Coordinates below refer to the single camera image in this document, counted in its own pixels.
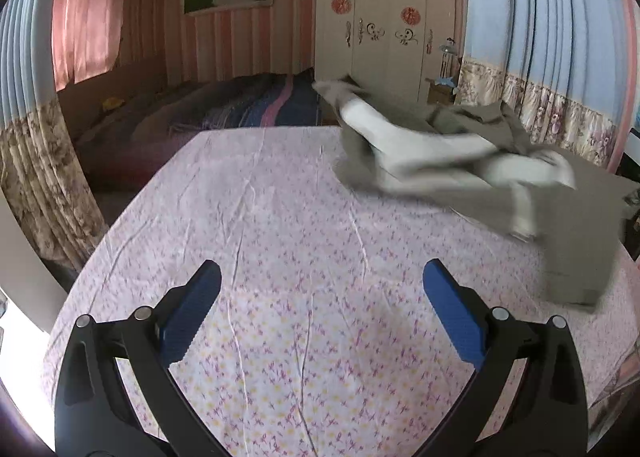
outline blue gripper pad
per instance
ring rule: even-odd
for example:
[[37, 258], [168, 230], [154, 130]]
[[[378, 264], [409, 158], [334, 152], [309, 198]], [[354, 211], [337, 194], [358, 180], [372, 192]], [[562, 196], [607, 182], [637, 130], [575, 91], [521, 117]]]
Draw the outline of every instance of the blue gripper pad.
[[484, 362], [484, 333], [462, 302], [459, 284], [438, 259], [425, 265], [422, 284], [460, 359], [478, 370]]
[[211, 306], [220, 294], [222, 273], [205, 260], [184, 287], [184, 295], [160, 332], [160, 358], [165, 367], [182, 360]]

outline silver screw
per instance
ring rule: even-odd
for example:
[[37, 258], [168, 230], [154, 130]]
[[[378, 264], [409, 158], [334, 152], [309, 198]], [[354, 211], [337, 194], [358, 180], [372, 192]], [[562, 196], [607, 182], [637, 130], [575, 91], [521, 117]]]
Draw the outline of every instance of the silver screw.
[[509, 311], [504, 307], [494, 307], [491, 314], [496, 320], [505, 321], [509, 317]]
[[146, 320], [151, 316], [151, 308], [148, 305], [138, 307], [133, 313], [133, 318], [136, 320]]
[[553, 323], [553, 325], [555, 325], [559, 329], [564, 329], [566, 327], [566, 320], [562, 318], [562, 316], [558, 316], [558, 315], [554, 316], [551, 319], [551, 322]]
[[91, 317], [88, 314], [83, 314], [82, 316], [79, 316], [78, 319], [76, 320], [76, 325], [78, 327], [86, 327], [89, 325], [90, 321], [91, 321]]

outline red round sticker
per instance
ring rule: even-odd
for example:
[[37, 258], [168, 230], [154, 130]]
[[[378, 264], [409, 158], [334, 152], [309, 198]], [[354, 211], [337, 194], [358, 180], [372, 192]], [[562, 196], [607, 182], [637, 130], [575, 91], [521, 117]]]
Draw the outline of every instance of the red round sticker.
[[420, 13], [415, 8], [405, 8], [400, 13], [400, 16], [408, 26], [415, 26], [420, 23]]
[[331, 8], [338, 15], [347, 14], [351, 11], [351, 1], [350, 0], [332, 0]]

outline wardrobe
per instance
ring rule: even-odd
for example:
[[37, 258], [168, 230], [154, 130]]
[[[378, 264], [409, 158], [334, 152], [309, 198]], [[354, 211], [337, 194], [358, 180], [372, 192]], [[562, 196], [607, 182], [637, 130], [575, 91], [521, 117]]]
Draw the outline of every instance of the wardrobe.
[[412, 102], [440, 77], [455, 0], [316, 0], [316, 79], [347, 74]]

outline floral tablecloth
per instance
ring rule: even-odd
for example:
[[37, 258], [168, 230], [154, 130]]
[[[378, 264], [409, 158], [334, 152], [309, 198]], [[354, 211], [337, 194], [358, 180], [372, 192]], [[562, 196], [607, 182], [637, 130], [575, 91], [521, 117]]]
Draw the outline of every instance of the floral tablecloth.
[[[340, 149], [334, 127], [197, 135], [71, 290], [44, 361], [52, 401], [78, 315], [127, 317], [212, 259], [222, 292], [171, 372], [233, 455], [411, 455], [472, 372], [422, 290], [422, 268], [438, 257], [490, 306], [533, 321], [564, 315], [594, 402], [638, 336], [638, 271], [626, 253], [597, 313], [558, 307], [539, 298], [535, 246], [424, 202], [355, 195], [332, 172]], [[120, 368], [143, 427], [161, 435], [130, 367]]]

